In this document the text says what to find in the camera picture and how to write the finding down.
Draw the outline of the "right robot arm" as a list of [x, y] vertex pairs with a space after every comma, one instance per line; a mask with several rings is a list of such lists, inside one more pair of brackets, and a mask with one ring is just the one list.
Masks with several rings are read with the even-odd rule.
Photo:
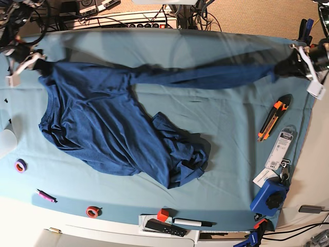
[[[24, 41], [19, 30], [30, 21], [32, 14], [40, 7], [46, 8], [41, 19], [42, 31], [34, 41]], [[9, 78], [19, 75], [25, 69], [34, 69], [35, 63], [45, 59], [43, 51], [35, 47], [46, 35], [50, 24], [51, 7], [48, 1], [1, 1], [1, 54], [8, 62]]]

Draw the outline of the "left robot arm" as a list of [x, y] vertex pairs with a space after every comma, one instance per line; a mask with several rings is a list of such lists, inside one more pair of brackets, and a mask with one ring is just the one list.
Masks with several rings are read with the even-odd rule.
[[314, 1], [317, 4], [319, 23], [324, 38], [318, 44], [312, 44], [310, 31], [313, 28], [312, 19], [303, 19], [300, 24], [297, 41], [306, 45], [291, 44], [292, 53], [279, 62], [275, 74], [282, 77], [301, 77], [308, 80], [318, 79], [323, 71], [328, 71], [328, 1]]

